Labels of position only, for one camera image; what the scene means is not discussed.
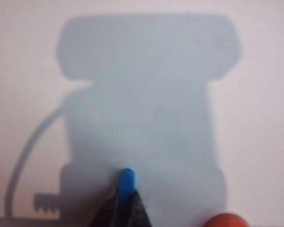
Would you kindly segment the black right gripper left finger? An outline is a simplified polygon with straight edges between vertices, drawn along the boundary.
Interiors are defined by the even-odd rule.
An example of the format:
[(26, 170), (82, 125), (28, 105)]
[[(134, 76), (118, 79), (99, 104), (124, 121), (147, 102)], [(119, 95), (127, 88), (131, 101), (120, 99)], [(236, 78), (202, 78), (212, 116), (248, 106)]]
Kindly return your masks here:
[(120, 227), (119, 187), (109, 195), (99, 212), (99, 227)]

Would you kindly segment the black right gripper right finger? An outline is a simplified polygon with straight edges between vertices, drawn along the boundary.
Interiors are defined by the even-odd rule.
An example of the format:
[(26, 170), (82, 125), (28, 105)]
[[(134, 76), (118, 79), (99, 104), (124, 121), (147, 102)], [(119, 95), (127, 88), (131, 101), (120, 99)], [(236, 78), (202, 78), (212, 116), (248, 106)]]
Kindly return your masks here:
[(124, 227), (151, 227), (151, 221), (137, 190), (126, 198), (123, 206)]

